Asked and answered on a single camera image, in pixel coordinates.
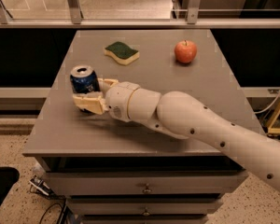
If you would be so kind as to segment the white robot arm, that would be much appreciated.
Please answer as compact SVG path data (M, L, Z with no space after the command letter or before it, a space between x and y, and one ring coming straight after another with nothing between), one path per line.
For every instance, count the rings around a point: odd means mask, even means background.
M181 91L161 94L115 79L101 79L99 85L98 91L75 93L75 105L177 139L202 141L280 192L280 142L225 120Z

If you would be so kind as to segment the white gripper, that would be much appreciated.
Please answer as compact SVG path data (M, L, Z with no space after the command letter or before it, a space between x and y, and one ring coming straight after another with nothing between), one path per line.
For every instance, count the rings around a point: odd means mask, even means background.
M97 115L103 115L108 110L113 119L129 122L128 104L133 93L140 86L131 82L118 82L116 79L99 78L101 92L89 92L87 94L74 94L74 104L80 110L90 111Z

